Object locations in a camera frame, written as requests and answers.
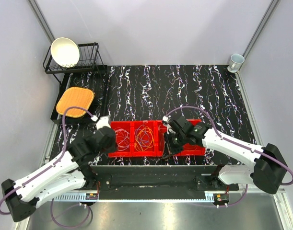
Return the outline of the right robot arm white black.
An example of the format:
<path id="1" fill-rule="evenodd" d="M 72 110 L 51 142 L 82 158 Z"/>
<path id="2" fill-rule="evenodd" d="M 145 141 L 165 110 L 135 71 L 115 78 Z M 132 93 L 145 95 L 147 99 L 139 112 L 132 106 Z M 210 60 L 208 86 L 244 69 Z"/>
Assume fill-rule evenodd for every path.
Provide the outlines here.
<path id="1" fill-rule="evenodd" d="M 168 153 L 178 154 L 187 143 L 211 149 L 234 158 L 242 165 L 225 165 L 211 177 L 211 186 L 221 190 L 230 184 L 254 184 L 260 190 L 277 193 L 285 177 L 286 162 L 273 144 L 255 145 L 233 138 L 213 127 L 199 122 L 195 126 L 180 128 L 167 125 L 166 145 Z"/>

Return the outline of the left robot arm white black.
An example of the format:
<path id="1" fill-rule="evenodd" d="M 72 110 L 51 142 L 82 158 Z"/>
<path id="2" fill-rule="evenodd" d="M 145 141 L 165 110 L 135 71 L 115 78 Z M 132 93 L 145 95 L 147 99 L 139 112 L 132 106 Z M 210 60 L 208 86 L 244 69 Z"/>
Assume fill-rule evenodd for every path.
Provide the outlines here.
<path id="1" fill-rule="evenodd" d="M 94 134 L 76 138 L 53 160 L 19 180 L 1 184 L 3 202 L 14 222 L 31 216 L 45 202 L 71 190 L 93 189 L 96 176 L 89 162 L 97 153 L 117 150 L 116 134 L 102 127 Z"/>

